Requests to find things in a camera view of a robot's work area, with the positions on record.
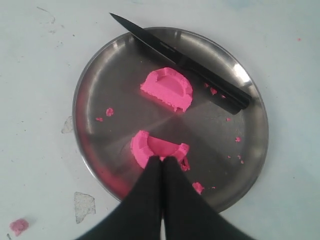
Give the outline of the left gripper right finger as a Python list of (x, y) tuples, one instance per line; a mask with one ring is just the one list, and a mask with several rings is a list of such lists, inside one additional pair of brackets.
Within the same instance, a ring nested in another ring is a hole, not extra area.
[(196, 192), (170, 156), (162, 163), (163, 213), (168, 240), (251, 240), (216, 211)]

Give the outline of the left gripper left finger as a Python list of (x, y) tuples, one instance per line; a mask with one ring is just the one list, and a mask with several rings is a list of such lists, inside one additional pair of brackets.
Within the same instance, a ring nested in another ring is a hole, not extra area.
[(80, 240), (159, 240), (162, 221), (162, 162), (152, 156), (126, 198)]

